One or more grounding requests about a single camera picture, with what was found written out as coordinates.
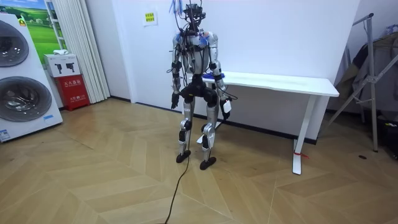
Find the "curtain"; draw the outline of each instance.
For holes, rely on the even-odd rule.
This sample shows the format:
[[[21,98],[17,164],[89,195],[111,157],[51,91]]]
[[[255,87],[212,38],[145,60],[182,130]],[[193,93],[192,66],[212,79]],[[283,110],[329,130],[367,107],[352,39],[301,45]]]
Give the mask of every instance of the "curtain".
[[[90,103],[110,97],[85,0],[52,0],[68,51],[75,54]]]

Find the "red box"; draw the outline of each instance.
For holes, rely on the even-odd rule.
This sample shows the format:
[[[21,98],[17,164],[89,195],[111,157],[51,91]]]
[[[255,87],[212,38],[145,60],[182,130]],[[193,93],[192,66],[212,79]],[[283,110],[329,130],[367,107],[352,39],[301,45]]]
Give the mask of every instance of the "red box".
[[[68,111],[90,105],[82,75],[54,78],[62,103]]]

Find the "robot leg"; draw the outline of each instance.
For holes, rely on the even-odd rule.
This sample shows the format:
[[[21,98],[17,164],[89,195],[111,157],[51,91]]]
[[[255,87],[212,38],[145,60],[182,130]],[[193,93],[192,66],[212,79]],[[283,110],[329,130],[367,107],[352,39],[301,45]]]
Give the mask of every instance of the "robot leg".
[[[195,98],[189,97],[184,100],[184,120],[180,123],[180,133],[178,135],[178,143],[180,144],[180,151],[176,158],[177,163],[183,162],[190,154],[191,151],[186,150],[187,145],[189,148],[190,136],[192,129],[192,115],[195,107]]]
[[[216,137],[216,123],[218,117],[218,97],[216,91],[206,88],[204,99],[207,102],[207,124],[203,125],[201,131],[203,133],[203,161],[200,169],[205,170],[216,162],[215,157],[210,157],[211,148],[214,146]]]

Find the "washing machine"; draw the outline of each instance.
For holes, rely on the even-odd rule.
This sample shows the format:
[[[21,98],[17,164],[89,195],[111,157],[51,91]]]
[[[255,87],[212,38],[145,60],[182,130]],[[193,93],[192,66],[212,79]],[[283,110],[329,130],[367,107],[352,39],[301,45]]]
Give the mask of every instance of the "washing machine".
[[[61,122],[25,22],[0,14],[0,141]]]

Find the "herringbone wood floor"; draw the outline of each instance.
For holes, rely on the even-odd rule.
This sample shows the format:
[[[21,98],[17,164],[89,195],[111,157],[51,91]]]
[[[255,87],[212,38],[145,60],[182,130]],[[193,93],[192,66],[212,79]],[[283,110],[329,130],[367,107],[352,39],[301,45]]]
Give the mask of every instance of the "herringbone wood floor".
[[[56,128],[0,145],[0,224],[164,222],[186,164],[175,163],[182,115],[113,99],[62,115]],[[194,119],[169,223],[398,223],[398,164],[371,151],[362,126],[336,123],[306,144],[298,176],[291,140],[227,125],[217,163],[200,171],[204,122]]]

